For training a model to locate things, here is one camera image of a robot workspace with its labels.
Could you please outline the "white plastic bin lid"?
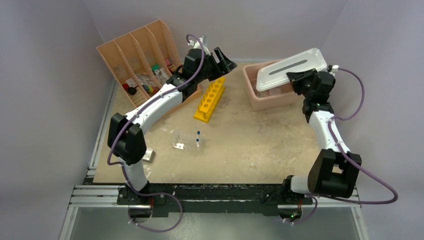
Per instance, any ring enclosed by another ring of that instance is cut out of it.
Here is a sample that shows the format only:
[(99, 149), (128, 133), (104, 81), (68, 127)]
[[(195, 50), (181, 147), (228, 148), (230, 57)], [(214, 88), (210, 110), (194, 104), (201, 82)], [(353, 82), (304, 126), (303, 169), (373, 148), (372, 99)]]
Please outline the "white plastic bin lid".
[(283, 60), (260, 68), (257, 72), (256, 90), (264, 92), (290, 82), (287, 73), (299, 73), (312, 69), (322, 71), (327, 68), (320, 49), (311, 48)]

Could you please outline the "clear well plate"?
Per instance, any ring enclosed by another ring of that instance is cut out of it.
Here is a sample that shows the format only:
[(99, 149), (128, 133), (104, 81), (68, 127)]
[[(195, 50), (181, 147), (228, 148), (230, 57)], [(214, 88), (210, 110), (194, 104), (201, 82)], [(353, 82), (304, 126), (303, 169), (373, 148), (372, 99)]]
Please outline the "clear well plate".
[(197, 131), (195, 133), (192, 133), (192, 132), (185, 132), (185, 131), (181, 131), (181, 130), (176, 130), (174, 135), (173, 135), (171, 146), (174, 149), (177, 149), (177, 150), (182, 150), (182, 151), (187, 151), (187, 152), (194, 153), (194, 154), (199, 154), (202, 151), (203, 139), (204, 139), (204, 135), (201, 131), (200, 131), (200, 140), (201, 140), (201, 150), (200, 150), (200, 152), (196, 152), (196, 150), (195, 150), (196, 139), (197, 139)]

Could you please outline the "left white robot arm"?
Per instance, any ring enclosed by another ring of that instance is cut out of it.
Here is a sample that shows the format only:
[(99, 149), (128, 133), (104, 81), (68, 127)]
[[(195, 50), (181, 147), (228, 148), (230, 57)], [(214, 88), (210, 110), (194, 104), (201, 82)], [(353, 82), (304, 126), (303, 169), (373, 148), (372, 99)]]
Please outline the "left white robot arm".
[(142, 162), (147, 151), (145, 133), (168, 111), (190, 97), (199, 83), (217, 80), (237, 66), (219, 47), (212, 53), (193, 48), (153, 97), (126, 114), (116, 113), (111, 117), (107, 139), (109, 156), (118, 158), (116, 165), (122, 167), (132, 201), (142, 205), (149, 199), (149, 191), (145, 188), (149, 181)]

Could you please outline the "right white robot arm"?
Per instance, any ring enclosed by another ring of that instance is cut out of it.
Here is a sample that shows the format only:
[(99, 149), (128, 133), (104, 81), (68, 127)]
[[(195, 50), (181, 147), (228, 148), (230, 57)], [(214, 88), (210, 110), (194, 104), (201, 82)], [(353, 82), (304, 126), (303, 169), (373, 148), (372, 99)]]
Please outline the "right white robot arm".
[(320, 152), (308, 176), (289, 177), (289, 185), (280, 191), (282, 200), (292, 204), (301, 194), (349, 198), (359, 175), (353, 163), (361, 165), (362, 159), (344, 144), (334, 122), (334, 110), (328, 99), (335, 77), (316, 69), (286, 75), (293, 91), (304, 97), (302, 113), (315, 133)]

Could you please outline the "yellow test tube rack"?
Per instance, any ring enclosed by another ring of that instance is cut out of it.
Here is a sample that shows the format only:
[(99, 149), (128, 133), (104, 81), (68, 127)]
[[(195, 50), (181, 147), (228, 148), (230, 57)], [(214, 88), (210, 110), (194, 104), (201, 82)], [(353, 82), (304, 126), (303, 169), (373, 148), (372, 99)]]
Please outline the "yellow test tube rack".
[(193, 118), (195, 120), (204, 123), (208, 123), (210, 121), (211, 116), (225, 91), (225, 81), (225, 77), (220, 77), (209, 84), (205, 94), (197, 106), (196, 112), (194, 113)]

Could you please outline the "pink plastic bin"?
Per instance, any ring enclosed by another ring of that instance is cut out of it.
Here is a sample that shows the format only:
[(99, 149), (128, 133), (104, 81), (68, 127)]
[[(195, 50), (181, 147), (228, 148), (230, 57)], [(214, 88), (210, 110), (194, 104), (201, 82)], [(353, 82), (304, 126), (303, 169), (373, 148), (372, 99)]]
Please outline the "pink plastic bin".
[(252, 63), (244, 66), (242, 69), (246, 96), (254, 112), (287, 106), (303, 100), (302, 96), (297, 95), (293, 91), (289, 83), (266, 90), (265, 92), (257, 91), (256, 83), (258, 71), (277, 61)]

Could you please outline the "green capped tube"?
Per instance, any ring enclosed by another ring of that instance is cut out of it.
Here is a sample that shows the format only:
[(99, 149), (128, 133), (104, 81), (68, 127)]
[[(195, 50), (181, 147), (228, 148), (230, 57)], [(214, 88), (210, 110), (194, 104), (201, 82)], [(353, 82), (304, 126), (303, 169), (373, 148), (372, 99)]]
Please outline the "green capped tube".
[(153, 65), (153, 66), (151, 67), (151, 70), (153, 71), (153, 73), (154, 73), (155, 75), (157, 75), (157, 74), (160, 72), (160, 69), (161, 69), (161, 67), (160, 67), (160, 65), (158, 65), (158, 64), (155, 64), (155, 65)]

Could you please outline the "peach plastic file organizer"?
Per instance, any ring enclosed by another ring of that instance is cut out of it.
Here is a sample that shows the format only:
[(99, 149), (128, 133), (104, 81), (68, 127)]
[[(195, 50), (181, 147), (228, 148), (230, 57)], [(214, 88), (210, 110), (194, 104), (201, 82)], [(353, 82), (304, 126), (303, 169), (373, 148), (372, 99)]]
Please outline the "peach plastic file organizer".
[[(154, 95), (146, 93), (142, 85), (162, 88), (165, 78), (183, 64), (171, 30), (162, 20), (126, 33), (96, 49), (135, 107)], [(151, 69), (156, 64), (161, 67), (158, 74)], [(130, 95), (127, 92), (129, 87), (136, 88), (137, 93)]]

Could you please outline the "black rubber stopper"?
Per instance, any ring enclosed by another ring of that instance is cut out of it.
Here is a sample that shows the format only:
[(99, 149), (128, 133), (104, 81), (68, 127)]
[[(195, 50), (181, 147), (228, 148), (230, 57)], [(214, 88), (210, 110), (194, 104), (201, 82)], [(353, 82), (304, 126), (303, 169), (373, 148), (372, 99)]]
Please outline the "black rubber stopper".
[(137, 89), (135, 87), (129, 87), (127, 92), (129, 95), (134, 96), (137, 93)]

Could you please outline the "white slide box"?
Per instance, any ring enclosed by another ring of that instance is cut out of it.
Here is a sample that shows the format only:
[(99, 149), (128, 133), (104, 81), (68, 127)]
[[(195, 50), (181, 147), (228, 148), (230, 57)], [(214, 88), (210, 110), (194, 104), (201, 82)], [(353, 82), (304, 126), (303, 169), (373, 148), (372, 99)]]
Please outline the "white slide box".
[(152, 163), (155, 157), (155, 151), (151, 148), (147, 148), (142, 161), (146, 163)]

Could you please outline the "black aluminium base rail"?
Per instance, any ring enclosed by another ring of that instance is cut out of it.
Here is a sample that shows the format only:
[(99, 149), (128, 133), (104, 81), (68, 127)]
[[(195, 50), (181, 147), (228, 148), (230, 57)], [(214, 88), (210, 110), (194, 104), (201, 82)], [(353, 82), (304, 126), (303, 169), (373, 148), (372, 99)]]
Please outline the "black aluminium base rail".
[(262, 214), (267, 217), (299, 218), (302, 210), (356, 207), (357, 191), (348, 202), (318, 197), (291, 190), (283, 183), (151, 183), (150, 196), (140, 196), (123, 185), (77, 185), (70, 199), (71, 207), (126, 208), (136, 219), (166, 218), (169, 214)]

